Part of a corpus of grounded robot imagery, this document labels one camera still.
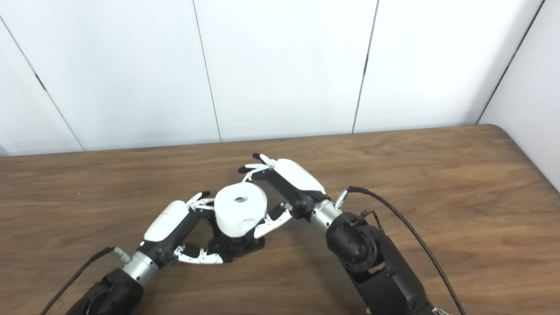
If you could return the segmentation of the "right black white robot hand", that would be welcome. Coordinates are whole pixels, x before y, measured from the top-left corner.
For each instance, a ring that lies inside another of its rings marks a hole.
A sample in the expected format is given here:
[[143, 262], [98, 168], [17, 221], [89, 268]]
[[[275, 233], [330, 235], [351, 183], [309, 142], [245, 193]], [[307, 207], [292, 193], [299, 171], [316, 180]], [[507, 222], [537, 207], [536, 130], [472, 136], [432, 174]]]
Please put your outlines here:
[[272, 212], [266, 214], [254, 229], [254, 237], [261, 238], [281, 227], [291, 218], [304, 219], [326, 232], [340, 215], [321, 183], [298, 163], [289, 159], [270, 159], [254, 153], [259, 164], [246, 164], [238, 169], [244, 182], [266, 181], [284, 199]]

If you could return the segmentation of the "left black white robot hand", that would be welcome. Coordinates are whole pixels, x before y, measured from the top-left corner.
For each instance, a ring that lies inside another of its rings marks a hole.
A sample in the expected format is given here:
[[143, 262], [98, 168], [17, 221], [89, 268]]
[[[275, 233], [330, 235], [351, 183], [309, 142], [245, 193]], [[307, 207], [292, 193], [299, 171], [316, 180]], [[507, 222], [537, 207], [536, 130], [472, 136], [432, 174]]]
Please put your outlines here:
[[214, 215], [214, 199], [209, 191], [202, 191], [188, 201], [173, 201], [158, 215], [144, 233], [137, 251], [158, 267], [170, 266], [176, 261], [191, 264], [232, 263], [231, 255], [220, 255], [183, 241], [202, 218]]

